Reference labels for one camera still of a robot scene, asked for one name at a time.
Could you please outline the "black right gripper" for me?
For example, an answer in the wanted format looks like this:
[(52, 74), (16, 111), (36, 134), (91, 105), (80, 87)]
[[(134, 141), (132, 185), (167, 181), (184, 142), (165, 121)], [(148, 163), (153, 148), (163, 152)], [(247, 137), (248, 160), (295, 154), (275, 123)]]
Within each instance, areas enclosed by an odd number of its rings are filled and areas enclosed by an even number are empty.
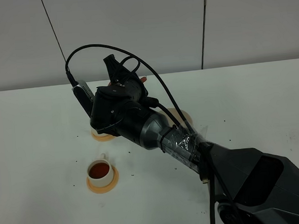
[[(132, 70), (124, 64), (135, 59), (137, 66)], [(139, 69), (139, 61), (127, 56), (121, 62), (114, 54), (104, 58), (110, 86), (98, 87), (92, 108), (90, 125), (98, 133), (114, 136), (138, 136), (161, 133), (160, 116), (143, 101), (147, 91), (140, 79), (130, 79)]]

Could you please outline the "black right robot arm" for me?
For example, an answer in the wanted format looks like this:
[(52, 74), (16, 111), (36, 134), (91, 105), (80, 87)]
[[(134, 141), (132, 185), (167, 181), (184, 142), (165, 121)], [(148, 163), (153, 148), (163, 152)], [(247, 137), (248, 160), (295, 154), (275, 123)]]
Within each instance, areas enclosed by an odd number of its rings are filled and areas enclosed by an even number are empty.
[(187, 120), (169, 125), (134, 71), (114, 55), (104, 63), (110, 84), (98, 87), (93, 98), (95, 131), (160, 148), (208, 180), (210, 205), (224, 224), (299, 224), (299, 169), (289, 159), (206, 141)]

